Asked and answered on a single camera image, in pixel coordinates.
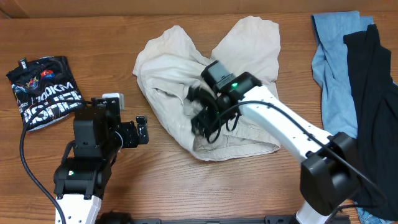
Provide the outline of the beige cargo shorts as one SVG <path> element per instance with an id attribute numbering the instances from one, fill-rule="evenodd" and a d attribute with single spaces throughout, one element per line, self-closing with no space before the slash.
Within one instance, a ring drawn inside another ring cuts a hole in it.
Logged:
<path id="1" fill-rule="evenodd" d="M 196 49 L 184 29 L 173 26 L 149 40 L 139 53 L 133 74 L 164 129 L 193 157 L 203 161 L 225 161 L 276 152 L 280 143 L 266 130 L 240 117 L 235 130 L 221 130 L 210 144 L 192 133 L 191 119 L 201 106 L 187 100 L 188 89 L 209 90 L 200 76 L 207 65 L 220 61 L 240 75 L 249 72 L 276 96 L 280 53 L 279 25 L 260 17 L 240 19 L 206 58 Z"/>

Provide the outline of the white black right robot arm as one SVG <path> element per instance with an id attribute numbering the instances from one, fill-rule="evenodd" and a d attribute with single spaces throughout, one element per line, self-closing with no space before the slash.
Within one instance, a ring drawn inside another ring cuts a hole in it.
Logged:
<path id="1" fill-rule="evenodd" d="M 220 135 L 231 119 L 247 118 L 268 131 L 300 163 L 300 192 L 305 199 L 294 215 L 267 216 L 265 223 L 349 223 L 339 216 L 343 202 L 360 188 L 360 162 L 355 139 L 343 132 L 322 130 L 281 103 L 248 72 L 205 75 L 211 86 L 188 90 L 189 101 L 204 108 L 192 119 L 194 134 L 207 139 Z"/>

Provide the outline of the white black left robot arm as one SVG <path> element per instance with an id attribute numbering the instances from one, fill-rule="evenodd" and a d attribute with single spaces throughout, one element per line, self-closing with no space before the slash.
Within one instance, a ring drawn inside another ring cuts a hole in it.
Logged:
<path id="1" fill-rule="evenodd" d="M 74 140 L 54 173 L 59 208 L 56 223 L 132 223 L 129 213 L 100 214 L 106 185 L 118 152 L 149 142 L 147 118 L 122 122 L 121 97 L 94 98 L 75 112 Z"/>

